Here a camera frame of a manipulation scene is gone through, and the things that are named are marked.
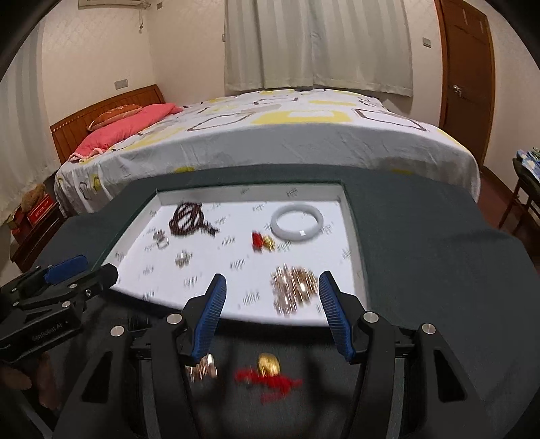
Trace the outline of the small silver brooch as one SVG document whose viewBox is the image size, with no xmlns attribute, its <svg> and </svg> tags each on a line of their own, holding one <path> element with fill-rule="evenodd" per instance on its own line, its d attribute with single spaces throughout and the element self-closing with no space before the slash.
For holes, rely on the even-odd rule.
<svg viewBox="0 0 540 439">
<path fill-rule="evenodd" d="M 183 268 L 187 266 L 190 263 L 191 258 L 192 258 L 191 252 L 182 250 L 180 253 L 177 254 L 177 257 L 175 259 L 176 267 Z"/>
</svg>

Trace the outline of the red cord gold pendant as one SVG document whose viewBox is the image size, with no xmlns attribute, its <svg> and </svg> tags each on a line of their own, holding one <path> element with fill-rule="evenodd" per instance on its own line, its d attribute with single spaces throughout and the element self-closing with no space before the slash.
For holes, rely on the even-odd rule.
<svg viewBox="0 0 540 439">
<path fill-rule="evenodd" d="M 270 353 L 260 354 L 255 368 L 238 369 L 234 373 L 234 381 L 248 387 L 260 388 L 262 404 L 280 401 L 303 385 L 301 379 L 293 379 L 283 374 L 278 358 Z"/>
</svg>

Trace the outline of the white jade bangle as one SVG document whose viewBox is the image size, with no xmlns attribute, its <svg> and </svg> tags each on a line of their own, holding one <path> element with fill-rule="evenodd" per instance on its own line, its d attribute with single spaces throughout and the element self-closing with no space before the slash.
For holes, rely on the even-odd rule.
<svg viewBox="0 0 540 439">
<path fill-rule="evenodd" d="M 324 218 L 320 210 L 306 203 L 293 203 L 278 208 L 272 215 L 270 230 L 279 240 L 304 242 L 322 232 Z"/>
</svg>

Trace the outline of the gold turtle red tassel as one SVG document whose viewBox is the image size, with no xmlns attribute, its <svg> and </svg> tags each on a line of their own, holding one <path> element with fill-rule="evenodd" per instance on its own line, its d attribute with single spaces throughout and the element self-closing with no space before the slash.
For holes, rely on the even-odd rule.
<svg viewBox="0 0 540 439">
<path fill-rule="evenodd" d="M 275 240 L 270 235 L 262 234 L 258 231 L 252 232 L 252 249 L 255 252 L 274 252 Z"/>
</svg>

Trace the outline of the wooden nightstand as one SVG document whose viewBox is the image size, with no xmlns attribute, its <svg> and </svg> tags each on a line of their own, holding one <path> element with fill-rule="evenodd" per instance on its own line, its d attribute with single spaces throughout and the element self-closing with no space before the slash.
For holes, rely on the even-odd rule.
<svg viewBox="0 0 540 439">
<path fill-rule="evenodd" d="M 37 214 L 24 214 L 18 225 L 10 230 L 17 243 L 11 250 L 10 260 L 23 273 L 35 265 L 37 257 L 65 221 L 57 202 L 47 210 L 39 212 L 39 208 L 36 208 L 36 211 Z"/>
</svg>

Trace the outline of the red box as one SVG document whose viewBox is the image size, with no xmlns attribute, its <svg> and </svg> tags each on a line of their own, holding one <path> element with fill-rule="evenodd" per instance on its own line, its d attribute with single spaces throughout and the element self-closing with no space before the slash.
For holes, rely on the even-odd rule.
<svg viewBox="0 0 540 439">
<path fill-rule="evenodd" d="M 57 205 L 56 201 L 49 195 L 43 196 L 40 201 L 38 201 L 34 207 L 27 212 L 26 218 L 33 228 L 35 227 L 42 219 L 49 213 L 50 210 L 55 208 Z"/>
</svg>

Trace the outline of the brown teddy bear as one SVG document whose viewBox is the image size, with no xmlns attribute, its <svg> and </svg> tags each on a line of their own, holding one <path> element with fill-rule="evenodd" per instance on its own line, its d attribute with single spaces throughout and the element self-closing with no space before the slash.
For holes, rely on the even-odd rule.
<svg viewBox="0 0 540 439">
<path fill-rule="evenodd" d="M 34 205 L 40 202 L 46 194 L 46 186 L 43 183 L 39 183 L 33 189 L 27 191 L 21 198 L 20 207 L 22 211 L 25 213 L 30 212 Z"/>
</svg>

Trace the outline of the dark green tray box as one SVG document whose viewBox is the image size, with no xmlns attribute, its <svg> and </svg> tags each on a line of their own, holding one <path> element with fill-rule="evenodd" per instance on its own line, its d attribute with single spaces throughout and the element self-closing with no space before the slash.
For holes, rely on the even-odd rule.
<svg viewBox="0 0 540 439">
<path fill-rule="evenodd" d="M 312 205 L 322 213 L 324 226 L 314 239 L 291 242 L 272 234 L 273 213 L 293 203 Z M 119 293 L 180 309 L 207 290 L 214 274 L 222 274 L 227 284 L 223 318 L 325 326 L 316 296 L 288 315 L 276 310 L 272 275 L 287 266 L 314 276 L 330 271 L 343 292 L 368 303 L 360 242 L 339 183 L 162 189 L 135 206 L 102 258 L 117 268 L 113 288 Z M 253 231 L 270 235 L 275 251 L 255 252 Z M 175 259 L 182 250 L 191 252 L 192 258 L 178 268 Z"/>
</svg>

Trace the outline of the dark grey table cloth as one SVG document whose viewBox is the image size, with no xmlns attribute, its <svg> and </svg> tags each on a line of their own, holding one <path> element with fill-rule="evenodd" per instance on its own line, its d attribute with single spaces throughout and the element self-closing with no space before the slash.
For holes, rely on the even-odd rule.
<svg viewBox="0 0 540 439">
<path fill-rule="evenodd" d="M 357 224 L 370 307 L 391 323 L 434 324 L 475 386 L 496 438 L 539 434 L 539 276 L 523 244 L 485 221 L 462 188 L 356 167 L 256 165 L 145 178 L 95 214 L 70 218 L 39 256 L 96 262 L 143 200 L 160 188 L 253 183 L 344 185 Z M 198 392 L 209 438 L 336 438 L 356 370 L 330 345 L 328 329 L 299 335 L 221 327 L 221 378 Z M 300 391 L 262 404 L 232 383 L 233 370 L 272 348 L 306 374 Z"/>
</svg>

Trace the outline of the pink pillow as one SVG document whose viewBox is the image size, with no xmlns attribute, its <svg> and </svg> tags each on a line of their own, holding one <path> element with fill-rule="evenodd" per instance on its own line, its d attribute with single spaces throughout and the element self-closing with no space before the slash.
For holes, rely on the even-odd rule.
<svg viewBox="0 0 540 439">
<path fill-rule="evenodd" d="M 133 115 L 123 117 L 92 131 L 70 155 L 68 161 L 78 163 L 101 155 L 115 144 L 143 131 L 169 115 L 183 112 L 184 109 L 174 103 L 160 103 L 144 106 Z"/>
</svg>

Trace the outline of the clothes pile on chair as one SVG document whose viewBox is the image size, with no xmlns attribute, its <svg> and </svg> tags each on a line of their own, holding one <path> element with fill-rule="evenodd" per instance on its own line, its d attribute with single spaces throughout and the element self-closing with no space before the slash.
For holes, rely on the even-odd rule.
<svg viewBox="0 0 540 439">
<path fill-rule="evenodd" d="M 540 182 L 540 151 L 538 148 L 531 150 L 518 150 L 516 158 L 522 163 L 522 166 L 528 170 L 537 182 Z"/>
</svg>

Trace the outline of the white air conditioner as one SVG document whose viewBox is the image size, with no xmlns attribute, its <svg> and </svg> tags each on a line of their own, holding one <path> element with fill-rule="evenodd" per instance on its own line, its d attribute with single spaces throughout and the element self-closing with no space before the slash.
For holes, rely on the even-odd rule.
<svg viewBox="0 0 540 439">
<path fill-rule="evenodd" d="M 132 7 L 148 9 L 151 2 L 147 0 L 79 0 L 78 8 L 91 7 Z"/>
</svg>

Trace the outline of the white curtain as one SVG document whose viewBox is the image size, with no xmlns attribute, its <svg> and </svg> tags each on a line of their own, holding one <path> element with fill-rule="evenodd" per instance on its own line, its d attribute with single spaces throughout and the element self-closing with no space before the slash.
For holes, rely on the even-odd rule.
<svg viewBox="0 0 540 439">
<path fill-rule="evenodd" d="M 401 1 L 228 1 L 227 93 L 316 87 L 414 94 Z"/>
</svg>

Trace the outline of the brown wooden door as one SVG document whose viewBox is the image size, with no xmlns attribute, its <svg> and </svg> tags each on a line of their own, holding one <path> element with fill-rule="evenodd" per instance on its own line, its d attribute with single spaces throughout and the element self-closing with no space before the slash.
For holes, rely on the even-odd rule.
<svg viewBox="0 0 540 439">
<path fill-rule="evenodd" d="M 482 166 L 495 103 L 495 61 L 488 17 L 465 1 L 437 1 L 435 5 L 443 68 L 439 126 Z"/>
</svg>

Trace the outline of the wall socket plate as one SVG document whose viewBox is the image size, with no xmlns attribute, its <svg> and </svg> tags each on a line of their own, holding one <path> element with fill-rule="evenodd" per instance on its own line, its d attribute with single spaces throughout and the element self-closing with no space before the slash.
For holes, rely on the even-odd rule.
<svg viewBox="0 0 540 439">
<path fill-rule="evenodd" d="M 127 87 L 128 87 L 128 80 L 127 80 L 127 79 L 124 79 L 124 80 L 117 80 L 117 81 L 114 83 L 114 87 L 115 87 L 116 89 L 127 88 Z"/>
</svg>

